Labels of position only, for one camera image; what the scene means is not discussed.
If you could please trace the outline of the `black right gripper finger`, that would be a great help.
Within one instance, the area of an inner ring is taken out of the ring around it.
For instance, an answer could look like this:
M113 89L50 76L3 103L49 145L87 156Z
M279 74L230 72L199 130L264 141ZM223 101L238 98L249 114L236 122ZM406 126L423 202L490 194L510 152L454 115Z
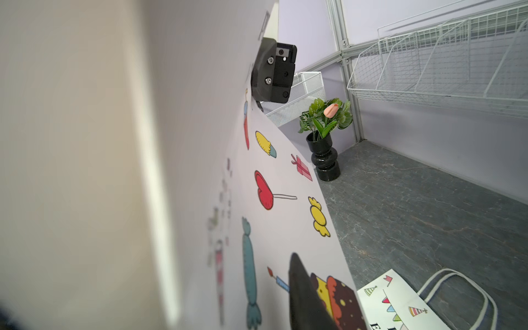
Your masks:
M291 329L337 329L297 253L291 255L288 276Z

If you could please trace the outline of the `small white party paper bag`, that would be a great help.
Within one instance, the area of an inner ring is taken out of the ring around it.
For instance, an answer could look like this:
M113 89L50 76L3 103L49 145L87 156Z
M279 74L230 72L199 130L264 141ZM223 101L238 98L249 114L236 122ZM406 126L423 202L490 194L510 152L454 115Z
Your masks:
M452 277L459 277L483 297L481 311L470 326L478 329L488 309L492 309L492 330L497 329L499 310L496 302L482 287L466 275L450 268L435 272L415 291L396 271L390 269L357 291L368 329L448 329L448 325L430 308L441 286Z

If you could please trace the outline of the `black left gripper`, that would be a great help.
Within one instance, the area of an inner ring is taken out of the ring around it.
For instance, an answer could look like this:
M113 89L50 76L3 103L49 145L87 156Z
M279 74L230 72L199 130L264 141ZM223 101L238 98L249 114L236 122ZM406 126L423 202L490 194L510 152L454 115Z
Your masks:
M287 103L296 68L297 47L263 38L251 75L251 90L259 102Z

